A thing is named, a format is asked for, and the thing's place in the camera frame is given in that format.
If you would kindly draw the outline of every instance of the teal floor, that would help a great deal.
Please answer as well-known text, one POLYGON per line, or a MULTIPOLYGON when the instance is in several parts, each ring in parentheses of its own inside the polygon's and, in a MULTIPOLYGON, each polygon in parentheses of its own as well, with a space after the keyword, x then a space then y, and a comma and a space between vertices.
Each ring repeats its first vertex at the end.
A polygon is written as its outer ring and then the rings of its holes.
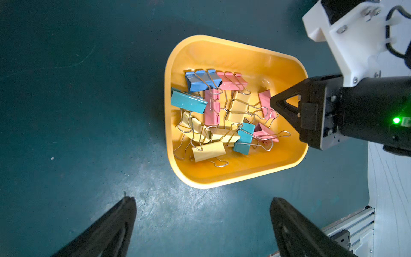
POLYGON ((181 182, 167 159, 173 47, 205 34, 293 55, 309 76, 336 73, 326 43, 305 34, 301 18, 313 4, 1 1, 2 255, 49 256, 124 191, 137 203, 128 256, 264 257, 278 249, 273 197, 319 227, 366 206, 360 140, 310 148, 295 168, 210 190, 181 182))

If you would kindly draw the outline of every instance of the teal binder clip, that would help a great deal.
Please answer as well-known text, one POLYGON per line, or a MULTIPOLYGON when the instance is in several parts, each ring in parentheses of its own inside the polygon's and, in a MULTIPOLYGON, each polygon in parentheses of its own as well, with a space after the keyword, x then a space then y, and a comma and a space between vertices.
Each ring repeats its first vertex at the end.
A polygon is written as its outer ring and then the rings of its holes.
POLYGON ((191 95, 187 92, 182 92, 179 89, 171 88, 171 105, 188 111, 204 113, 207 101, 196 95, 191 95))
POLYGON ((221 93, 223 90, 219 89, 222 79, 217 75, 214 69, 198 70, 196 72, 186 72, 185 78, 187 80, 187 87, 190 92, 204 91, 207 89, 218 89, 221 93))
POLYGON ((248 155, 250 151, 251 141, 253 140, 255 125, 243 123, 238 131, 240 139, 234 143, 233 151, 248 155))

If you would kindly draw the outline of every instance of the pink binder clip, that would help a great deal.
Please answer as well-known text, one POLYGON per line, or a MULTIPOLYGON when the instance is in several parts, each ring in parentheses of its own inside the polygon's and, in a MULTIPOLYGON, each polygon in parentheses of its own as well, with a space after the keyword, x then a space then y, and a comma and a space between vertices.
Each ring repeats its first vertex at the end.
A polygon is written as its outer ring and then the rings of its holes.
POLYGON ((267 107, 267 108, 263 108, 263 115, 264 115, 264 119, 268 120, 274 117, 274 109, 270 107, 270 98, 271 98, 271 93, 270 90, 266 90, 264 92, 258 93, 258 97, 260 98, 260 103, 261 103, 261 107, 267 107))
POLYGON ((269 142, 269 140, 267 140, 269 138, 271 138, 273 142, 279 141, 277 135, 260 122, 254 128, 253 138, 257 139, 260 142, 269 142))
POLYGON ((220 95, 215 95, 215 93, 218 93, 217 89, 204 91, 204 99, 207 101, 204 110, 204 124, 207 126, 220 124, 221 105, 218 101, 220 95))
POLYGON ((219 86, 222 90, 241 91, 248 84, 248 82, 242 78, 241 73, 217 72, 217 75, 222 80, 222 84, 219 86))

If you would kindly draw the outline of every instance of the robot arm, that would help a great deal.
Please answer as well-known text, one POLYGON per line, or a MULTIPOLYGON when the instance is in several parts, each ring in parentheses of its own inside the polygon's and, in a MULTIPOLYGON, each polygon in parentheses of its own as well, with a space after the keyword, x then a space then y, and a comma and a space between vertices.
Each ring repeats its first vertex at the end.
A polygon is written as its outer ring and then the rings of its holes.
POLYGON ((411 156, 411 77, 381 78, 376 55, 391 46, 391 17, 376 1, 318 1, 303 17, 314 41, 326 40, 342 74, 303 80, 271 97, 270 105, 300 133, 300 140, 325 150, 348 137, 384 144, 384 150, 411 156), (298 107, 286 102, 299 95, 298 107))

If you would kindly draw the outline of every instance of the yellow bowl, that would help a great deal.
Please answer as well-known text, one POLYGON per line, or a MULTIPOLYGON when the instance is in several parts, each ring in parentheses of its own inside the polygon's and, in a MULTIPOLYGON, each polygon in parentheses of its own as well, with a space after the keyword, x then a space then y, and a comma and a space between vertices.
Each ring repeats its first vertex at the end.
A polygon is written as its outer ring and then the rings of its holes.
MULTIPOLYGON (((270 89, 273 96, 307 78, 305 68, 293 56, 205 35, 196 35, 181 41, 171 52, 164 74, 167 154, 170 165, 180 180, 194 188, 214 188, 292 168, 302 161, 308 145, 300 142, 298 132, 281 116, 274 120, 271 130, 275 133, 286 130, 291 136, 280 137, 270 152, 261 147, 251 147, 249 154, 243 155, 226 147, 227 154, 220 158, 230 164, 224 168, 216 168, 208 161, 191 161, 191 147, 187 149, 184 160, 176 159, 173 150, 181 144, 182 133, 176 128, 180 121, 180 109, 171 106, 171 87, 188 91, 185 71, 195 69, 242 73, 248 82, 247 88, 252 92, 250 104, 259 102, 259 92, 270 89)), ((224 94, 220 96, 223 108, 226 100, 224 94)), ((297 101, 296 97, 288 100, 295 106, 297 101)), ((222 110, 220 115, 223 118, 225 111, 222 110)), ((196 113, 194 116, 203 121, 203 114, 196 113)), ((189 139, 185 137, 182 147, 176 151, 179 157, 184 156, 188 143, 189 139)))

